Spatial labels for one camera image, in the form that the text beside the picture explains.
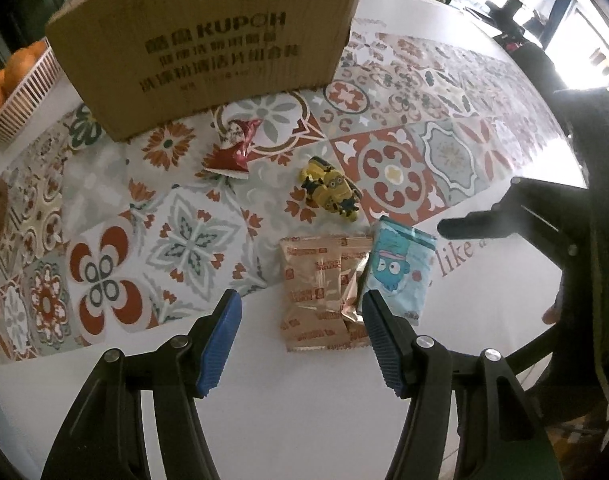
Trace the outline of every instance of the blue packet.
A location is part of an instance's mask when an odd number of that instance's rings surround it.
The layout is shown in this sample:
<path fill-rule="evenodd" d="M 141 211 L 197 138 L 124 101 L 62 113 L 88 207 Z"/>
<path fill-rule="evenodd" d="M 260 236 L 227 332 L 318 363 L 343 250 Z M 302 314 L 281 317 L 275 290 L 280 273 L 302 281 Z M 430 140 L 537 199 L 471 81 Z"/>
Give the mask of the blue packet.
<path fill-rule="evenodd" d="M 360 298 L 368 290 L 379 290 L 394 316 L 417 326 L 435 251 L 433 236 L 381 217 L 375 227 L 374 249 L 362 276 Z"/>

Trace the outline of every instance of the red snack wrapper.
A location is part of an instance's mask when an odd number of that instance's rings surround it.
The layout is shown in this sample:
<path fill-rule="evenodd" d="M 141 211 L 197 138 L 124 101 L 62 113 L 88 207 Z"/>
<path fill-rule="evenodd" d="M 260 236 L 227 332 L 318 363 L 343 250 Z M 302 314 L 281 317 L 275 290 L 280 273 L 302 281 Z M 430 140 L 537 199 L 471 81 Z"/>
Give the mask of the red snack wrapper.
<path fill-rule="evenodd" d="M 249 145 L 261 123 L 262 119 L 229 121 L 227 130 L 220 133 L 220 148 L 204 162 L 204 168 L 225 176 L 249 178 Z"/>

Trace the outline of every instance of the person's hand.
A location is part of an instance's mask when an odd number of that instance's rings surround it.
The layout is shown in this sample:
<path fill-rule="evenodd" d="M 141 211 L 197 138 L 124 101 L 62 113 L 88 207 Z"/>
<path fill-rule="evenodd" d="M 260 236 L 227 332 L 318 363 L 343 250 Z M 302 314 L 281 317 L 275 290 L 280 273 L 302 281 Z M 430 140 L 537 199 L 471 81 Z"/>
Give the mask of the person's hand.
<path fill-rule="evenodd" d="M 545 325 L 553 325 L 560 321 L 560 312 L 562 311 L 555 303 L 550 306 L 543 314 L 543 323 Z"/>
<path fill-rule="evenodd" d="M 553 325 L 560 321 L 560 314 L 563 311 L 563 280 L 560 280 L 558 294 L 555 295 L 555 301 L 547 311 L 543 314 L 543 323 L 545 325 Z"/>

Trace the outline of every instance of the cardboard box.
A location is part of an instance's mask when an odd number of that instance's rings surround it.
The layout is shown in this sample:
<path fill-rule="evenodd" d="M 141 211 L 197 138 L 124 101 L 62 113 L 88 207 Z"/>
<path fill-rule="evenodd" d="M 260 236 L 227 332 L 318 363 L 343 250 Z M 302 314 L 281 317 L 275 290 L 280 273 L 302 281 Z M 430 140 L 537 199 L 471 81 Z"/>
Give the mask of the cardboard box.
<path fill-rule="evenodd" d="M 333 78 L 358 0 L 70 0 L 46 26 L 114 140 Z"/>

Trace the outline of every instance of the cartoon character print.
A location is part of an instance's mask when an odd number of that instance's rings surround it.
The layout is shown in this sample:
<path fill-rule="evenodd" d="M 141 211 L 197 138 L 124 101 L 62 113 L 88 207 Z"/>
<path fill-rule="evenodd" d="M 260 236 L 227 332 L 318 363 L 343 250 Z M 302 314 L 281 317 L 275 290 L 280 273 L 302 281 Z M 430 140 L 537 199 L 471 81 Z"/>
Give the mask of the cartoon character print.
<path fill-rule="evenodd" d="M 415 244 L 408 256 L 411 272 L 405 283 L 405 301 L 409 302 L 409 308 L 405 309 L 403 315 L 412 321 L 419 319 L 419 311 L 425 303 L 427 282 L 431 275 L 431 254 L 430 249 Z"/>
<path fill-rule="evenodd" d="M 384 228 L 379 233 L 371 270 L 374 278 L 389 292 L 397 290 L 405 274 L 411 270 L 407 261 L 410 244 L 410 240 L 392 230 Z"/>

